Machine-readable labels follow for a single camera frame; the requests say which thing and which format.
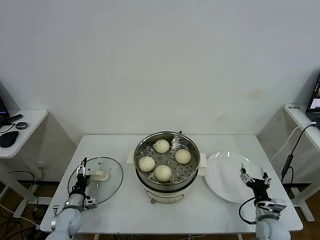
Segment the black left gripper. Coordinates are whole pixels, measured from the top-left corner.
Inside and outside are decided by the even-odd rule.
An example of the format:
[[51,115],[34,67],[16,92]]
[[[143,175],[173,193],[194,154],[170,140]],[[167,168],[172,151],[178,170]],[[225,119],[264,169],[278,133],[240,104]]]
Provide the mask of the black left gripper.
[[85,194],[85,190],[90,184],[90,176],[86,175],[86,164],[87,157],[81,161],[76,169],[77,181],[74,185],[74,192],[78,194]]

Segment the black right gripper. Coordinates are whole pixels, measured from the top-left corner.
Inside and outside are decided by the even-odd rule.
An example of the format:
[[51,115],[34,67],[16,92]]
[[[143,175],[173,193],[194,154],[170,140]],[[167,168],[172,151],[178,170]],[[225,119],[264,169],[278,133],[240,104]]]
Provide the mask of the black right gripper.
[[270,187],[270,182],[272,178],[269,177],[268,173],[264,171],[264,169],[260,168],[262,179],[252,178],[246,171],[246,168],[243,163],[241,163],[240,167],[240,178],[246,183],[246,186],[249,187],[254,194],[254,201],[270,201],[271,198],[267,193],[267,189]]

